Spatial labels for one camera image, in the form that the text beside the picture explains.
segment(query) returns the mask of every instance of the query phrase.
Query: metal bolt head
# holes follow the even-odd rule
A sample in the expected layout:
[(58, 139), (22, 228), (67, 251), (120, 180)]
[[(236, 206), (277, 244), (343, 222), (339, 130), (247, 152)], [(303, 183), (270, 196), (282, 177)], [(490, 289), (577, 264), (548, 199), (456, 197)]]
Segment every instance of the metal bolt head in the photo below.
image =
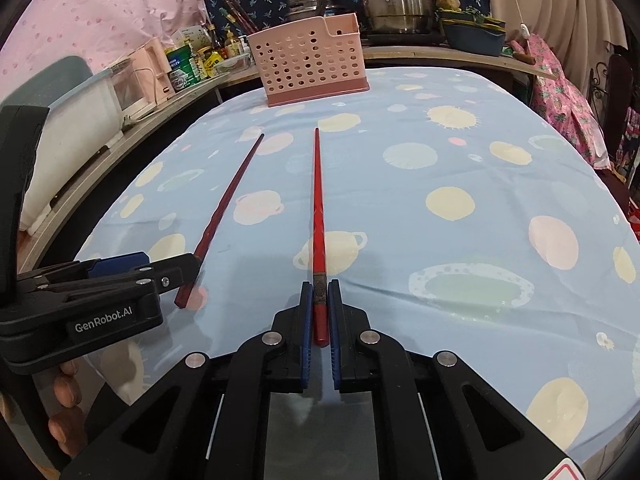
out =
[(187, 355), (184, 358), (184, 364), (186, 364), (189, 368), (200, 368), (205, 362), (207, 358), (204, 357), (203, 354), (195, 352), (193, 354)]
[(458, 362), (458, 358), (452, 352), (440, 352), (436, 357), (442, 366), (454, 366)]
[(282, 341), (282, 336), (278, 332), (265, 332), (262, 334), (262, 342), (265, 345), (276, 346)]
[(375, 330), (365, 330), (360, 334), (360, 341), (367, 345), (375, 345), (380, 342), (380, 334)]

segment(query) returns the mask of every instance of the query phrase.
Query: floral fabric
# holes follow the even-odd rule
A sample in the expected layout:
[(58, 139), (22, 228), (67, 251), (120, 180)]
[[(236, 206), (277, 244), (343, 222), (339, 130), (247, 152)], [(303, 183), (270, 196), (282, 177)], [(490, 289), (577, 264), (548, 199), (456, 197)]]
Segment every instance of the floral fabric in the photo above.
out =
[[(518, 52), (524, 52), (515, 41), (511, 44)], [(609, 168), (604, 136), (587, 99), (564, 76), (562, 65), (545, 40), (532, 34), (528, 50), (541, 70), (558, 78), (536, 78), (531, 101), (533, 111), (568, 140), (591, 166), (600, 170)]]

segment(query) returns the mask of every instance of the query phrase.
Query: pink appliance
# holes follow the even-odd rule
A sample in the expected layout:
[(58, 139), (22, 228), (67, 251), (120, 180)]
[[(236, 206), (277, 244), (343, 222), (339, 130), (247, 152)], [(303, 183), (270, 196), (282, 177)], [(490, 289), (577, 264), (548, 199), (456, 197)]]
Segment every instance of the pink appliance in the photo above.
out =
[(175, 95), (175, 91), (168, 76), (171, 67), (158, 38), (147, 42), (133, 54), (130, 54), (129, 58), (146, 101), (146, 104), (141, 104), (143, 106), (140, 110), (132, 110), (130, 114), (126, 113), (133, 117), (134, 115), (146, 114), (156, 105), (164, 103)]

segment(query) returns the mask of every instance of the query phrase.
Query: dark red chopstick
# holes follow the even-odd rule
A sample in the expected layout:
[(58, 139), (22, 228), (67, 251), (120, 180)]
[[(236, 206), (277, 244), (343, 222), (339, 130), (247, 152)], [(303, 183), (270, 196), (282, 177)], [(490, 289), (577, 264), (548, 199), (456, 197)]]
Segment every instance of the dark red chopstick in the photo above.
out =
[[(255, 144), (251, 148), (251, 151), (244, 158), (244, 161), (240, 165), (240, 168), (238, 168), (238, 171), (236, 171), (236, 175), (231, 181), (231, 184), (229, 184), (229, 187), (226, 188), (226, 191), (222, 196), (222, 199), (220, 199), (218, 208), (214, 211), (213, 216), (211, 217), (209, 225), (207, 225), (207, 228), (204, 229), (202, 238), (200, 239), (196, 247), (196, 250), (193, 251), (194, 256), (196, 256), (197, 259), (199, 259), (200, 263), (204, 261), (204, 257), (207, 255), (207, 251), (209, 250), (209, 245), (213, 240), (213, 235), (216, 233), (216, 229), (218, 228), (218, 225), (222, 220), (222, 215), (225, 213), (225, 209), (229, 205), (229, 202), (231, 202), (231, 197), (236, 192), (236, 189), (238, 188), (238, 184), (240, 183), (240, 179), (244, 175), (244, 172), (246, 171), (246, 168), (249, 165), (249, 162), (251, 162), (251, 159), (254, 156), (255, 150), (258, 149), (258, 146), (260, 146), (260, 143), (262, 142), (263, 139), (264, 139), (264, 134), (260, 134), (260, 137), (258, 137), (258, 140), (255, 141)], [(191, 291), (193, 290), (193, 285), (194, 285), (193, 283), (185, 283), (183, 286), (181, 286), (178, 289), (178, 294), (176, 295), (175, 301), (174, 301), (174, 303), (178, 306), (178, 308), (185, 308), (187, 306), (187, 301), (189, 301), (189, 296), (191, 295)]]
[(329, 344), (329, 317), (326, 306), (326, 252), (324, 250), (324, 206), (320, 165), (320, 130), (316, 128), (314, 149), (314, 333), (318, 346)]

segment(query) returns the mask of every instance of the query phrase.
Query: finger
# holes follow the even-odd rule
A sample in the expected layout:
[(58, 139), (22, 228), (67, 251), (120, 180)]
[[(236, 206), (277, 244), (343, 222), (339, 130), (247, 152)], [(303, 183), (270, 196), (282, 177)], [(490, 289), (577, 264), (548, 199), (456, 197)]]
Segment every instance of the finger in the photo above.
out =
[(74, 376), (78, 373), (78, 361), (73, 359), (71, 361), (67, 361), (66, 363), (62, 363), (60, 365), (60, 370), (65, 375)]
[(53, 393), (65, 408), (77, 406), (82, 401), (82, 392), (78, 381), (66, 375), (59, 375), (53, 381)]
[(71, 458), (75, 458), (86, 447), (85, 438), (72, 438), (64, 444), (58, 444), (63, 453), (68, 454)]
[(4, 396), (0, 392), (0, 415), (7, 421), (7, 423), (11, 422), (12, 412), (11, 406), (9, 404), (9, 398)]
[(49, 419), (49, 432), (68, 455), (77, 455), (86, 446), (84, 414), (77, 406), (65, 408)]

